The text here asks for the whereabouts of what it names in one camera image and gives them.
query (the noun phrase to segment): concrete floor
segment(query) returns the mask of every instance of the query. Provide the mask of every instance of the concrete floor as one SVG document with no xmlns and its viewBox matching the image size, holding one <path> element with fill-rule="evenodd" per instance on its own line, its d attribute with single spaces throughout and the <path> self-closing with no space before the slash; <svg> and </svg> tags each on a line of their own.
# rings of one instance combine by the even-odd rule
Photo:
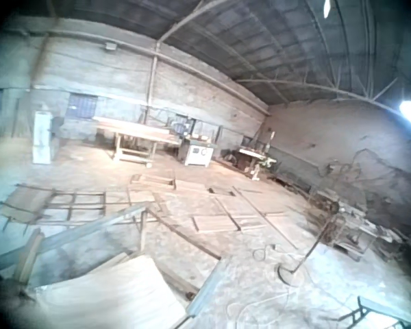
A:
<svg viewBox="0 0 411 329">
<path fill-rule="evenodd" d="M 252 182 L 239 173 L 213 163 L 209 168 L 185 167 L 166 154 L 158 154 L 151 169 L 142 164 L 113 162 L 110 152 L 92 145 L 69 141 L 52 165 L 32 164 L 31 145 L 26 140 L 0 139 L 0 201 L 15 189 L 16 183 L 56 188 L 104 189 L 125 186 L 135 173 L 172 177 L 206 186 L 237 186 L 270 191 L 277 196 L 275 206 L 284 212 L 281 231 L 293 247 L 271 226 L 248 232 L 195 233 L 188 216 L 192 212 L 212 211 L 207 199 L 193 195 L 165 194 L 173 219 L 207 241 L 224 255 L 232 256 L 228 272 L 213 300 L 195 320 L 194 328 L 346 328 L 349 323 L 326 320 L 340 317 L 357 307 L 356 297 L 402 306 L 411 313 L 411 279 L 396 262 L 385 263 L 369 252 L 356 263 L 347 255 L 320 245 L 301 268 L 305 283 L 290 288 L 277 278 L 277 264 L 295 264 L 310 248 L 312 234 L 301 227 L 306 202 L 300 196 L 272 182 Z M 0 254 L 26 243 L 29 227 L 10 223 L 2 232 L 0 216 Z M 41 226 L 46 236 L 65 230 Z M 159 223 L 149 224 L 147 250 L 156 260 L 169 266 L 185 280 L 200 287 L 216 260 L 199 251 Z M 112 226 L 57 250 L 40 255 L 29 284 L 33 287 L 84 275 L 90 269 L 122 251 L 138 249 L 134 225 Z M 13 268 L 3 270 L 12 275 Z M 369 315 L 357 328 L 386 328 L 393 321 Z"/>
</svg>

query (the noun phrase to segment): dusty floor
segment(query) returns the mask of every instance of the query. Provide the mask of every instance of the dusty floor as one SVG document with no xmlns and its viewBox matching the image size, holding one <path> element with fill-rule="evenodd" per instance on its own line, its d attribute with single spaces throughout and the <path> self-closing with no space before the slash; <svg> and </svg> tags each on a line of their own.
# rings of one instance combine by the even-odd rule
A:
<svg viewBox="0 0 411 329">
<path fill-rule="evenodd" d="M 104 189 L 125 186 L 135 173 L 150 173 L 198 182 L 206 186 L 237 186 L 271 191 L 277 196 L 274 207 L 283 211 L 281 231 L 292 246 L 271 226 L 248 232 L 195 233 L 188 213 L 212 211 L 208 200 L 194 195 L 166 195 L 174 220 L 197 238 L 231 256 L 228 272 L 213 300 L 195 320 L 194 328 L 346 328 L 349 323 L 327 320 L 357 307 L 356 297 L 402 306 L 411 313 L 411 280 L 395 262 L 384 263 L 369 252 L 356 263 L 347 255 L 324 245 L 316 248 L 301 269 L 305 283 L 290 288 L 277 278 L 277 264 L 295 264 L 314 237 L 300 227 L 306 202 L 272 182 L 252 182 L 244 176 L 213 163 L 209 168 L 185 167 L 166 154 L 158 154 L 153 168 L 141 164 L 113 162 L 110 152 L 92 145 L 68 142 L 52 165 L 32 164 L 31 145 L 24 140 L 0 139 L 0 201 L 16 183 L 55 188 Z M 3 232 L 0 216 L 0 254 L 22 246 L 35 228 L 10 223 Z M 64 227 L 41 226 L 46 236 Z M 149 224 L 147 250 L 155 259 L 200 287 L 216 260 L 179 238 L 159 223 Z M 122 251 L 138 249 L 134 225 L 112 226 L 105 231 L 69 243 L 40 255 L 30 285 L 33 287 L 75 278 Z M 3 270 L 8 276 L 13 268 Z M 386 328 L 393 321 L 369 315 L 357 328 Z"/>
</svg>

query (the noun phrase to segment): white machine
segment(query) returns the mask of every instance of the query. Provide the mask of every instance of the white machine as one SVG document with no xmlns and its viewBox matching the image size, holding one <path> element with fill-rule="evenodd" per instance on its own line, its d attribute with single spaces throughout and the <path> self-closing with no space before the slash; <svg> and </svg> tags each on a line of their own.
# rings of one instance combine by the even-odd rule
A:
<svg viewBox="0 0 411 329">
<path fill-rule="evenodd" d="M 50 112 L 35 112 L 34 144 L 32 146 L 32 162 L 50 165 L 51 159 L 59 149 L 59 139 L 52 134 L 52 119 Z"/>
<path fill-rule="evenodd" d="M 208 167 L 213 156 L 215 144 L 184 138 L 178 151 L 178 159 L 188 165 Z"/>
</svg>

